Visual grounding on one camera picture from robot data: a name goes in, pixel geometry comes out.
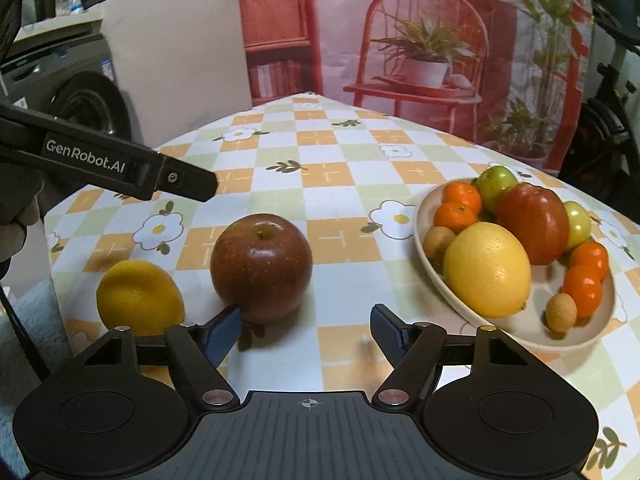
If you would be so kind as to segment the gloved left hand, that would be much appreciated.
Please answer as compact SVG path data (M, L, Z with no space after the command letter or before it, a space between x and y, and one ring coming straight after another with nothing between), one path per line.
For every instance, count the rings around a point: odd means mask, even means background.
M1 163L1 277L6 276L11 258L25 245L27 228L40 219L37 197L43 189L42 172Z

